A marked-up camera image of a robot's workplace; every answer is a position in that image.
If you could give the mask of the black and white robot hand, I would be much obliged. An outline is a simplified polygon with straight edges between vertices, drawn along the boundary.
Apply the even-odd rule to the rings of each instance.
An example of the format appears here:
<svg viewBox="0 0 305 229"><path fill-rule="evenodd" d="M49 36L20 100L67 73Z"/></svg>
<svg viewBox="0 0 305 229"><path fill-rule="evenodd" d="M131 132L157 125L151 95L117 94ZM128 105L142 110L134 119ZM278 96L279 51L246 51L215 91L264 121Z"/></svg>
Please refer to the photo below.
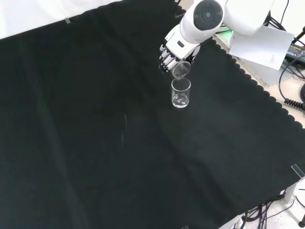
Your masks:
<svg viewBox="0 0 305 229"><path fill-rule="evenodd" d="M172 73L176 78L184 77L189 72L199 50L200 44L188 42L182 36L178 24L170 30L160 46L159 68L163 73Z"/></svg>

